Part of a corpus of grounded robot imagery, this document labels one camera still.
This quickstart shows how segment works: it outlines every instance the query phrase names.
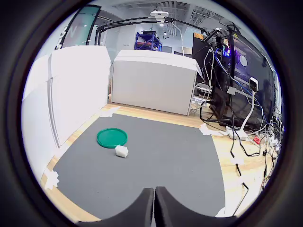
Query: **green plastic lid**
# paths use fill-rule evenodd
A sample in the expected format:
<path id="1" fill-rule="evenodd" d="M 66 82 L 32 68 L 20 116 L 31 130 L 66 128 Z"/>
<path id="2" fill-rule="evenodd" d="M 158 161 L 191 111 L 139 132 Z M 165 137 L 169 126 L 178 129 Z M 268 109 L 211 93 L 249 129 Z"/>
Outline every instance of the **green plastic lid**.
<path id="1" fill-rule="evenodd" d="M 122 146 L 127 142 L 127 134 L 117 128 L 103 129 L 97 134 L 97 142 L 105 148 L 116 148 L 117 145 Z"/>

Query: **blue shelf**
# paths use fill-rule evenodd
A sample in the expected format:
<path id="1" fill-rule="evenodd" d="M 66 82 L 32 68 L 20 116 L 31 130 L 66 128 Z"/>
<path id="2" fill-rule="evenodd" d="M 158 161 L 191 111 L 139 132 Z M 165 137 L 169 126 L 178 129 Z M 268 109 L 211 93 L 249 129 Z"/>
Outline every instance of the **blue shelf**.
<path id="1" fill-rule="evenodd" d="M 145 41 L 145 44 L 138 45 L 138 38 L 142 38 Z M 136 42 L 134 44 L 135 50 L 149 50 L 149 51 L 162 51 L 162 43 L 154 34 L 151 35 L 141 35 L 137 32 Z"/>

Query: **white board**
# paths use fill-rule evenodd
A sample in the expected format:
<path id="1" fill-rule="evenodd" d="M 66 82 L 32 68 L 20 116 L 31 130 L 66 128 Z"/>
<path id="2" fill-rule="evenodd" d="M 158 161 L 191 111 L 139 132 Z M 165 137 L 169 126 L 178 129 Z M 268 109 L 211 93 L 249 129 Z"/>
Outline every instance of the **white board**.
<path id="1" fill-rule="evenodd" d="M 198 70 L 188 57 L 121 50 L 114 60 L 112 102 L 188 115 Z"/>
<path id="2" fill-rule="evenodd" d="M 58 149 L 53 137 L 47 82 L 37 86 L 22 102 L 21 129 L 29 164 L 38 182 Z"/>
<path id="3" fill-rule="evenodd" d="M 49 57 L 50 55 L 45 55 L 34 61 L 27 76 L 27 82 L 23 92 L 23 99 L 25 99 L 36 87 L 49 79 Z"/>
<path id="4" fill-rule="evenodd" d="M 53 116 L 60 145 L 107 104 L 109 71 L 104 46 L 73 46 L 52 53 Z"/>

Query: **computer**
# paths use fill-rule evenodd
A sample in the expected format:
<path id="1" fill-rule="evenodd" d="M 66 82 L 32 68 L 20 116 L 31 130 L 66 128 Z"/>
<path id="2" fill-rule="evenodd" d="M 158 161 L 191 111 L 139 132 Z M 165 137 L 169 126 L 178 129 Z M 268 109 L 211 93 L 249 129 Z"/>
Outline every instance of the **computer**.
<path id="1" fill-rule="evenodd" d="M 229 35 L 222 37 L 222 65 L 227 69 L 231 77 L 236 79 L 247 90 L 249 78 L 258 80 L 259 91 L 256 99 L 263 107 L 264 117 L 267 122 L 272 118 L 275 101 L 274 77 L 269 63 L 262 53 L 239 32 L 229 28 Z M 222 69 L 217 72 L 218 85 L 213 88 L 212 104 L 217 119 L 231 119 L 234 114 L 234 126 L 240 127 L 250 112 L 252 101 L 248 92 L 234 82 Z M 235 95 L 227 93 L 229 86 L 236 88 Z M 262 121 L 262 110 L 255 106 L 251 117 L 247 121 L 247 128 L 260 129 L 265 125 Z"/>

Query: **cardboard box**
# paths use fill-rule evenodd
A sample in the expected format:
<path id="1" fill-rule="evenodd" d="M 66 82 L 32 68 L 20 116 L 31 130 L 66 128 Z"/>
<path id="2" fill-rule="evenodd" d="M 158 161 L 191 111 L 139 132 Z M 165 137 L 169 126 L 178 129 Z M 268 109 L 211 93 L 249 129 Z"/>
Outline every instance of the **cardboard box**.
<path id="1" fill-rule="evenodd" d="M 112 102 L 189 115 L 199 70 L 188 57 L 121 50 L 113 63 Z"/>

